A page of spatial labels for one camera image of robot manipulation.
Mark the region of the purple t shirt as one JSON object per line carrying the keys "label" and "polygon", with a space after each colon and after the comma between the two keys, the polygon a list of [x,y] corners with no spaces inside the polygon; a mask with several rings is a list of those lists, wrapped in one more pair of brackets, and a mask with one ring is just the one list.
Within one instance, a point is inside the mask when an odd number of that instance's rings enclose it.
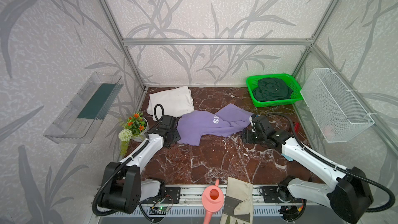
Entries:
{"label": "purple t shirt", "polygon": [[179,144],[199,146],[203,135],[227,138],[250,125],[251,112],[229,104],[215,114],[207,111],[193,111],[183,115],[177,126]]}

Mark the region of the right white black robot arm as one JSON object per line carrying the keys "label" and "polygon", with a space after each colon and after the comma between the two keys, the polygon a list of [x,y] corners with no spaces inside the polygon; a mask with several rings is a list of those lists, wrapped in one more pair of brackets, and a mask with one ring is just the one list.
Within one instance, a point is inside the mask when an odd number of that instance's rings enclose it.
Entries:
{"label": "right white black robot arm", "polygon": [[242,133],[243,142],[277,149],[287,160],[298,162],[322,180],[314,183],[288,176],[273,194],[279,201],[301,200],[303,206],[315,202],[350,224],[356,224],[364,213],[383,212],[394,206],[396,196],[389,188],[368,179],[357,167],[349,169],[315,152],[298,139],[295,129],[275,130],[268,116],[257,114],[249,121],[251,129]]}

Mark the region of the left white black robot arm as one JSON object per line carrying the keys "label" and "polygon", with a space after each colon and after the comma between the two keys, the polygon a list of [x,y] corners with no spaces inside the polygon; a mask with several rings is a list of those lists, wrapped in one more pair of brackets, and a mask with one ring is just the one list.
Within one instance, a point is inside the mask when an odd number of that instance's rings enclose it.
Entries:
{"label": "left white black robot arm", "polygon": [[110,162],[104,171],[102,185],[94,197],[92,211],[96,216],[116,212],[131,214],[147,199],[162,200],[166,196],[165,182],[161,179],[141,180],[141,170],[162,148],[170,148],[180,140],[177,130],[179,118],[166,115],[161,104],[153,108],[162,111],[162,117],[148,131],[145,140],[120,162]]}

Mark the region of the folded white t shirt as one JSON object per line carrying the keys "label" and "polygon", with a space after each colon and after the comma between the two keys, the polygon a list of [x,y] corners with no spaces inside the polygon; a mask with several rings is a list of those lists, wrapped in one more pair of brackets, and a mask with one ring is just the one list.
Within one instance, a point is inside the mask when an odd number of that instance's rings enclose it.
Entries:
{"label": "folded white t shirt", "polygon": [[156,120],[154,107],[157,104],[163,106],[166,115],[173,117],[181,117],[194,111],[193,98],[188,86],[153,93],[149,98],[149,105],[146,112],[152,116],[153,120]]}

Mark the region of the potted orange flower plant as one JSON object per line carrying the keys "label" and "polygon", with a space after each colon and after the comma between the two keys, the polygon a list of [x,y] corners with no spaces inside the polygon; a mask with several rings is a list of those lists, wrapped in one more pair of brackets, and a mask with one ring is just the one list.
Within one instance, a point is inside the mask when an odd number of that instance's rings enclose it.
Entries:
{"label": "potted orange flower plant", "polygon": [[134,115],[127,118],[126,121],[121,121],[123,129],[118,134],[120,144],[120,156],[124,157],[127,153],[130,141],[143,142],[146,138],[145,133],[148,129],[148,121],[143,116],[143,112],[136,112]]}

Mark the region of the green plastic basket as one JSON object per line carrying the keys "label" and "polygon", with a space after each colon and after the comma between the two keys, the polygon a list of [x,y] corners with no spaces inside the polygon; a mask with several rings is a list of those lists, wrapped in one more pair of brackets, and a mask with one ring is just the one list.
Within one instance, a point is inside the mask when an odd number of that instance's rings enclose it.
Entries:
{"label": "green plastic basket", "polygon": [[250,76],[246,85],[257,108],[291,105],[303,100],[301,86],[288,74]]}

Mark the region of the dark green t shirt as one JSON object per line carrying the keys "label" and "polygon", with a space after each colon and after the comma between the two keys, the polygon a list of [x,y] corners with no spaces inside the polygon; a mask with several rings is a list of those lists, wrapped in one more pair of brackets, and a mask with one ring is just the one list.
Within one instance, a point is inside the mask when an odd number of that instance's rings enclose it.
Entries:
{"label": "dark green t shirt", "polygon": [[252,93],[257,101],[268,102],[290,99],[293,90],[282,79],[262,78]]}

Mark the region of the beige gardening glove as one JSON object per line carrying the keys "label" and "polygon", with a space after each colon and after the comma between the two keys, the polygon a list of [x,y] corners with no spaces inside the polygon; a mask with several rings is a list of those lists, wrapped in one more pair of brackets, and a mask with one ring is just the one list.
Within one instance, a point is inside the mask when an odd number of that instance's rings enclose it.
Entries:
{"label": "beige gardening glove", "polygon": [[221,224],[252,224],[253,184],[229,177]]}

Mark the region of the pink watering can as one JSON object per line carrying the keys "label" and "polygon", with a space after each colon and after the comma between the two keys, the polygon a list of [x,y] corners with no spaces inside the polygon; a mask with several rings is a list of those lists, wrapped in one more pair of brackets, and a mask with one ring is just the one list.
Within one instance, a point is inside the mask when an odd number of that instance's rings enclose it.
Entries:
{"label": "pink watering can", "polygon": [[221,210],[224,205],[224,194],[219,188],[220,180],[217,179],[214,185],[205,188],[202,193],[202,205],[205,209],[203,224],[209,224],[212,215]]}

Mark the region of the green circuit board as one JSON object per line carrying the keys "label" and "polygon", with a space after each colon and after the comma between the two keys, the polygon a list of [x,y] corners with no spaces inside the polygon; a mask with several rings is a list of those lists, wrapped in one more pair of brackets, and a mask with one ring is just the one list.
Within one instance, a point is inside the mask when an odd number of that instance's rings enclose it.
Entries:
{"label": "green circuit board", "polygon": [[150,212],[152,215],[166,215],[171,209],[171,206],[153,206],[150,208]]}

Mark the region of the red handled tool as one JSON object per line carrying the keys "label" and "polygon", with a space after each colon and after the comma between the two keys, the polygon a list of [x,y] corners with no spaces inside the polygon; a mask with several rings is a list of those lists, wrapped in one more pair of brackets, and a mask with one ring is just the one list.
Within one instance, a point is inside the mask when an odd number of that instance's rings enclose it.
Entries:
{"label": "red handled tool", "polygon": [[295,122],[294,123],[294,130],[295,130],[296,133],[299,132],[300,127],[301,127],[301,124],[299,122]]}

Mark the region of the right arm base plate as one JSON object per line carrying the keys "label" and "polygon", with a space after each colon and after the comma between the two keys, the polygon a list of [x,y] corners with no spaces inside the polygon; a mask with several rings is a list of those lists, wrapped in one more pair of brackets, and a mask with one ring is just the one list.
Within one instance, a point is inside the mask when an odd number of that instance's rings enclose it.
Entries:
{"label": "right arm base plate", "polygon": [[262,186],[259,188],[259,193],[263,197],[264,203],[290,203],[289,199],[282,199],[278,193],[278,186]]}

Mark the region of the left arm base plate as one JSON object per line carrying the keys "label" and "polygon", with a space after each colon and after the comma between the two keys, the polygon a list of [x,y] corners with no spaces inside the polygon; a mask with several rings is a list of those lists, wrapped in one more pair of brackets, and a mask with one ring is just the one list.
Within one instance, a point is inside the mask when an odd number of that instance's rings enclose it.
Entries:
{"label": "left arm base plate", "polygon": [[181,188],[180,187],[161,187],[159,194],[155,197],[155,203],[167,203],[174,204],[179,203],[181,196]]}

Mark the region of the clear plastic wall shelf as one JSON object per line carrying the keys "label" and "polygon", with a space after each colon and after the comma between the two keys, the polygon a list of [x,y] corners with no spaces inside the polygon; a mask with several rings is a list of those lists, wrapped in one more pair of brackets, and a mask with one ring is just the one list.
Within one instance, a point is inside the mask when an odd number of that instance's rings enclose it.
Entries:
{"label": "clear plastic wall shelf", "polygon": [[119,75],[94,72],[44,137],[56,144],[90,144],[123,86]]}

